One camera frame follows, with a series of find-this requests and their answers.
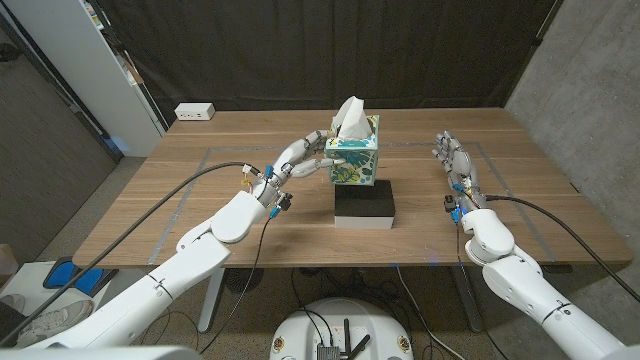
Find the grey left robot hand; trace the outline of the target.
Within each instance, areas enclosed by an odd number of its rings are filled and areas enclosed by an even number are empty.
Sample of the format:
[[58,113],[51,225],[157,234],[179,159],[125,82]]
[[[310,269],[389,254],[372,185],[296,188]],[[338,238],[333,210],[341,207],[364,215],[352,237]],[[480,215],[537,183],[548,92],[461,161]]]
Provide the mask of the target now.
[[329,134],[328,130],[316,130],[289,145],[273,164],[273,172],[267,176],[270,183],[280,187],[291,177],[307,177],[321,168],[345,163],[343,158],[312,159],[313,155],[324,152]]

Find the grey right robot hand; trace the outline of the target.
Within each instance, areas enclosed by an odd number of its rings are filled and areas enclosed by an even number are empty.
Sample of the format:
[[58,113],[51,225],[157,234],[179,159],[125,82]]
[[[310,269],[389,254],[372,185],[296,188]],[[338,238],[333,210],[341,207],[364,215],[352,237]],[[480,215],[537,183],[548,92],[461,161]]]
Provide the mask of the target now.
[[436,136],[436,144],[437,148],[432,153],[442,164],[450,187],[478,193],[476,167],[459,140],[445,131]]

